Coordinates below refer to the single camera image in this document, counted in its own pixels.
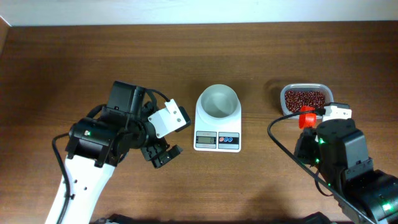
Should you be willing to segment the red measuring scoop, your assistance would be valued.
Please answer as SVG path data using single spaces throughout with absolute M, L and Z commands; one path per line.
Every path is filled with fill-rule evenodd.
M 311 106 L 302 106 L 300 112 L 314 111 L 315 108 Z M 298 126 L 300 129 L 313 128 L 317 122 L 317 115 L 315 113 L 301 114 L 298 119 Z

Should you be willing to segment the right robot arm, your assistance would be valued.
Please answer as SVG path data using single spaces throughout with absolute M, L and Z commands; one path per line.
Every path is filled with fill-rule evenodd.
M 304 128 L 294 155 L 317 168 L 351 221 L 397 223 L 397 177 L 374 169 L 365 135 L 353 119 Z

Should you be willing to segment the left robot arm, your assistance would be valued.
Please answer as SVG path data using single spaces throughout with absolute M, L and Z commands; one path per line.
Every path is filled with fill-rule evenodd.
M 190 126 L 191 119 L 173 99 L 167 98 L 160 109 L 156 94 L 157 90 L 115 81 L 108 102 L 65 133 L 66 158 L 57 149 L 58 137 L 53 138 L 62 179 L 47 223 L 89 223 L 105 185 L 131 149 L 140 150 L 156 169 L 182 152 L 165 136 Z

